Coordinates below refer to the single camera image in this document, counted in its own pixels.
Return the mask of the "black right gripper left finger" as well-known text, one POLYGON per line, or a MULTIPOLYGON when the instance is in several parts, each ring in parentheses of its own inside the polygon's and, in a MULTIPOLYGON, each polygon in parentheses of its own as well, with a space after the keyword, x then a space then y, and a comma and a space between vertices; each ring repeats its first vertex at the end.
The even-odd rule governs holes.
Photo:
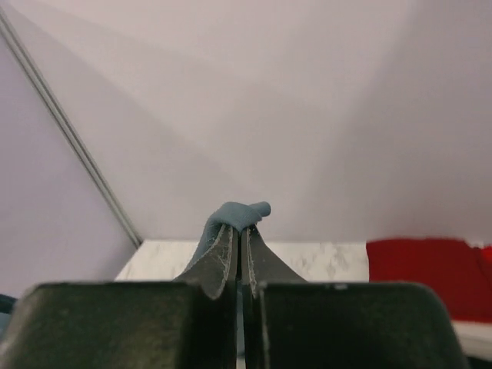
POLYGON ((230 291, 235 294, 237 263, 237 232, 224 224, 212 246, 177 281, 199 286, 207 298, 217 300, 230 291))

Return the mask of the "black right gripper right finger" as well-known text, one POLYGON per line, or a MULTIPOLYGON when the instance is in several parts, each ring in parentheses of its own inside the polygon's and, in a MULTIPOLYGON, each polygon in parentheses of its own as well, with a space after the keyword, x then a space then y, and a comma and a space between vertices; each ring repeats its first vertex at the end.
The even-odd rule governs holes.
POLYGON ((265 244, 256 226, 241 233, 241 276, 244 289, 253 298, 258 297, 262 284, 306 282, 265 244))

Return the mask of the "blue grey t shirt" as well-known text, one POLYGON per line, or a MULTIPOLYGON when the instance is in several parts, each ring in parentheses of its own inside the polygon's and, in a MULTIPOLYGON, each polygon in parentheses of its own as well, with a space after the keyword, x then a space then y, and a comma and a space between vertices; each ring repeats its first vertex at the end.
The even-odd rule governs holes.
POLYGON ((174 278, 173 281, 177 281, 183 273, 196 264, 212 247, 224 224, 232 227, 240 234, 244 229, 257 224, 263 218, 269 216, 270 213, 271 206, 266 201, 260 201, 253 204, 242 204, 235 201, 225 202, 218 210, 209 216, 191 260, 188 262, 188 265, 183 272, 174 278))

